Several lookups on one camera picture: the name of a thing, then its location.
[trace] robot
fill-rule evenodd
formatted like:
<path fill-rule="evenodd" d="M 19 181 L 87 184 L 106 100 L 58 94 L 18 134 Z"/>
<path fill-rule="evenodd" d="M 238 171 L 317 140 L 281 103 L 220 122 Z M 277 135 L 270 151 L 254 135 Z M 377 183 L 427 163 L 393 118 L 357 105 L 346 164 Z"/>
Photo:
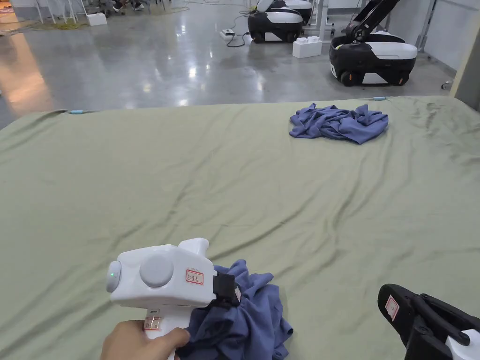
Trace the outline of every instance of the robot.
<path fill-rule="evenodd" d="M 386 284 L 378 308 L 407 348 L 405 360 L 479 360 L 480 319 L 427 294 Z"/>
<path fill-rule="evenodd" d="M 186 328 L 195 308 L 239 306 L 241 292 L 233 275 L 217 273 L 205 256 L 207 239 L 151 246 L 121 253 L 108 267 L 107 291 L 120 306 L 146 309 L 149 339 L 176 327 Z M 168 360 L 173 360 L 173 352 Z"/>
<path fill-rule="evenodd" d="M 343 85 L 407 83 L 417 48 L 385 31 L 372 34 L 399 1 L 371 0 L 348 24 L 345 36 L 332 40 L 330 69 Z"/>
<path fill-rule="evenodd" d="M 257 44 L 265 41 L 292 43 L 312 16 L 312 4 L 304 0 L 260 0 L 248 17 L 248 31 Z"/>

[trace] power strip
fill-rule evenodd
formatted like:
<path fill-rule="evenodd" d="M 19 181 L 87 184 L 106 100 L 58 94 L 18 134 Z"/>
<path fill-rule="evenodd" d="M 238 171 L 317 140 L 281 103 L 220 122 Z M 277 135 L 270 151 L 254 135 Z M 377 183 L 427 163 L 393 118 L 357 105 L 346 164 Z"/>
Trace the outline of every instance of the power strip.
<path fill-rule="evenodd" d="M 224 40 L 230 41 L 235 36 L 235 32 L 232 29 L 223 29 L 220 31 L 220 37 Z"/>

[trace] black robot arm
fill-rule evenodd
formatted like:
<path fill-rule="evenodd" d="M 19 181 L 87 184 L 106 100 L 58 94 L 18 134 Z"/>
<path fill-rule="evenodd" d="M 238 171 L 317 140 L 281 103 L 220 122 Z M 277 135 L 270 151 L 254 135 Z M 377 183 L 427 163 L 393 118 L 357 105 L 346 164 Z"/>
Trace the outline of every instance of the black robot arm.
<path fill-rule="evenodd" d="M 380 288 L 378 307 L 400 335 L 405 360 L 480 360 L 477 317 L 394 284 Z"/>
<path fill-rule="evenodd" d="M 346 28 L 350 40 L 364 42 L 400 0 L 370 0 Z"/>

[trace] bed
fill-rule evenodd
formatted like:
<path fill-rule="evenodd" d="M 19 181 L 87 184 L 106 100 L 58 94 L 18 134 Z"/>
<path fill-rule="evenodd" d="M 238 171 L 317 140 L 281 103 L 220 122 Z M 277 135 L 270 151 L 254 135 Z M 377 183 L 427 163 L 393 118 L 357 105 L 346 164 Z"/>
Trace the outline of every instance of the bed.
<path fill-rule="evenodd" d="M 397 283 L 480 315 L 480 114 L 450 97 L 318 102 L 387 113 L 364 145 L 289 136 L 305 103 L 23 117 L 0 132 L 0 359 L 98 359 L 123 251 L 205 237 L 271 272 L 290 359 L 403 359 Z"/>

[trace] blue cloth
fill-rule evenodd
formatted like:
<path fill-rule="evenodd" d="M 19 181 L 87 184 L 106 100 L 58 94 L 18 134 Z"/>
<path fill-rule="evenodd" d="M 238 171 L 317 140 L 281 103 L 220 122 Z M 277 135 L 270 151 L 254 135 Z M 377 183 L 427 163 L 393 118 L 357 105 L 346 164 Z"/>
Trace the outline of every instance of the blue cloth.
<path fill-rule="evenodd" d="M 273 275 L 249 275 L 245 260 L 215 270 L 235 275 L 240 306 L 194 310 L 187 328 L 190 342 L 177 349 L 181 360 L 283 360 L 288 355 L 283 343 L 293 329 L 282 318 L 278 286 L 269 284 Z"/>
<path fill-rule="evenodd" d="M 291 136 L 307 139 L 324 136 L 362 145 L 380 135 L 388 125 L 388 115 L 368 111 L 368 105 L 359 106 L 355 111 L 338 109 L 334 105 L 322 109 L 316 109 L 316 106 L 311 104 L 290 118 L 294 125 Z"/>

